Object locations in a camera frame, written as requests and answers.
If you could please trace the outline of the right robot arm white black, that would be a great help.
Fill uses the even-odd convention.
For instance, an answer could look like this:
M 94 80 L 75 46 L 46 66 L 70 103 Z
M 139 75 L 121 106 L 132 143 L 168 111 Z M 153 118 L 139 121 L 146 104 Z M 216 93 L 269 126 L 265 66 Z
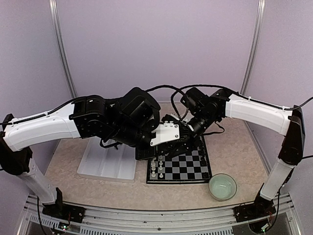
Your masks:
M 261 217 L 269 210 L 269 203 L 288 181 L 294 168 L 305 158 L 302 106 L 290 108 L 266 103 L 219 85 L 215 86 L 215 93 L 206 95 L 199 90 L 200 87 L 201 84 L 187 85 L 175 91 L 182 95 L 181 103 L 193 115 L 187 122 L 193 138 L 226 117 L 265 127 L 284 137 L 278 159 L 250 206 L 250 213 Z

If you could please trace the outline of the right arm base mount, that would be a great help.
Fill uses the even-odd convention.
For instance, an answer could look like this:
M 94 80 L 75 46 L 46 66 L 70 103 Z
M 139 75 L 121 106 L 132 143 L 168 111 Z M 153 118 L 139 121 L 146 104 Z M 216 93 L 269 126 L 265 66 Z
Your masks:
M 242 204 L 233 208 L 236 222 L 244 222 L 275 214 L 276 208 L 273 201 L 268 201 L 261 198 L 260 201 L 255 201 L 250 204 Z

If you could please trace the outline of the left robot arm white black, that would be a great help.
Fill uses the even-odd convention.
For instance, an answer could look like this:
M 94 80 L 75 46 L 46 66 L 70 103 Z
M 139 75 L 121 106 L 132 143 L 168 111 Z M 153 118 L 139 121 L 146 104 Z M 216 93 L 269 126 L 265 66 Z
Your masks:
M 131 147 L 146 149 L 159 124 L 160 105 L 146 91 L 135 87 L 123 97 L 105 99 L 82 96 L 37 115 L 15 118 L 8 114 L 0 133 L 2 169 L 23 179 L 46 208 L 57 217 L 68 214 L 62 193 L 50 186 L 36 169 L 31 146 L 43 142 L 99 137 Z

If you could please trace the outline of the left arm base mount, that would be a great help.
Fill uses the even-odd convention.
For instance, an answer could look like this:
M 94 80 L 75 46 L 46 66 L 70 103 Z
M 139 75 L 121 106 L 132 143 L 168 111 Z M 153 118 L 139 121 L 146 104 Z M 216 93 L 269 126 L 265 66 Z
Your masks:
M 43 204 L 43 214 L 66 220 L 67 222 L 82 223 L 86 209 L 66 203 Z

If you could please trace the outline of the black white chessboard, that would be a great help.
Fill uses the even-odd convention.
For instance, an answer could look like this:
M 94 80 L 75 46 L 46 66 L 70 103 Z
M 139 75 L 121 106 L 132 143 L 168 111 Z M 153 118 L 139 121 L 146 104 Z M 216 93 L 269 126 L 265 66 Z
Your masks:
M 203 145 L 203 151 L 205 152 L 205 162 L 201 162 L 202 157 L 199 154 L 199 146 Z M 163 170 L 159 171 L 159 157 L 156 159 L 156 168 L 151 168 L 152 159 L 149 159 L 147 164 L 147 184 L 205 184 L 212 178 L 212 171 L 210 167 L 208 152 L 206 148 L 206 142 L 204 137 L 200 138 L 200 144 L 192 151 L 188 151 L 185 154 L 176 156 L 174 158 L 167 158 L 163 155 Z M 151 177 L 152 172 L 156 173 L 155 177 Z M 202 174 L 207 172 L 209 178 L 204 179 Z M 161 179 L 159 174 L 163 173 L 164 178 Z

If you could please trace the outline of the white plastic compartment tray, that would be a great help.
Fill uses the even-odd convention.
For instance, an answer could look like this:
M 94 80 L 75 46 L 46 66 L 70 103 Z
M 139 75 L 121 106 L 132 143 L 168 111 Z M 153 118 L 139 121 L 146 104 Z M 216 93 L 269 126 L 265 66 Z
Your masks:
M 100 138 L 89 139 L 77 169 L 84 178 L 111 182 L 134 183 L 136 159 L 135 149 L 127 145 L 103 148 Z

